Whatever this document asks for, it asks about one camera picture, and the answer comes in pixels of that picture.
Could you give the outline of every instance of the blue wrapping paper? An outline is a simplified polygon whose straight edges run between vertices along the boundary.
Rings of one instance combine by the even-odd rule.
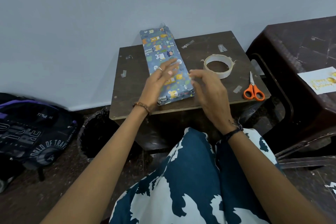
[[[159,99],[157,100],[158,105],[165,105],[193,97],[195,92],[190,83],[191,78],[169,28],[164,26],[163,28],[141,30],[140,36],[150,75],[161,63],[169,59],[177,58],[177,61],[180,63],[178,73],[170,78],[162,87]]]

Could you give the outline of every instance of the person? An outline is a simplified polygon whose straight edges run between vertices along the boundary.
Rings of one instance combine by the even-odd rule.
[[[100,223],[140,124],[153,110],[164,83],[178,69],[161,64],[146,81],[129,116],[41,222]],[[236,124],[228,94],[215,73],[191,70],[199,102],[223,135],[212,147],[205,133],[186,128],[161,166],[125,191],[110,223],[328,223],[278,169],[254,129]]]

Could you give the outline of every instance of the clear adhesive tape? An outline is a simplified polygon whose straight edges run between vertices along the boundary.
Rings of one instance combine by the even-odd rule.
[[[214,72],[217,74],[217,76],[220,78],[220,79],[223,79],[223,78],[226,78],[230,75],[231,71],[232,71],[232,68],[233,68],[233,65],[235,64],[232,59],[230,57],[227,57],[225,55],[221,55],[221,54],[212,54],[211,56],[207,57],[204,61],[204,67],[203,69],[204,70],[209,70],[211,71],[208,67],[207,67],[207,64],[209,64],[210,62],[212,61],[219,61],[219,62],[223,62],[225,63],[228,67],[229,67],[229,70],[228,71],[225,71],[225,72]]]

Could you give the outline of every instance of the hand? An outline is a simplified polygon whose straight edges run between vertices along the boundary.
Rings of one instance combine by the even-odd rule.
[[[202,78],[205,91],[200,84],[191,81],[205,115],[224,135],[237,128],[231,116],[228,92],[218,76],[212,71],[190,70],[191,78]]]
[[[175,61],[176,59],[171,59],[163,62],[160,65],[162,71],[156,69],[156,71],[147,78],[139,102],[147,105],[150,110],[153,110],[157,106],[157,100],[164,83],[177,73],[179,63],[174,64]]]

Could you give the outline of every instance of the person's leg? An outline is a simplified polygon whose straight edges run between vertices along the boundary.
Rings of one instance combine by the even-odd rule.
[[[279,167],[274,154],[255,129],[245,128],[244,133]],[[216,143],[216,164],[220,169],[221,194],[228,224],[270,223],[228,143]]]
[[[207,135],[186,128],[160,167],[116,202],[111,223],[225,223],[219,170]]]

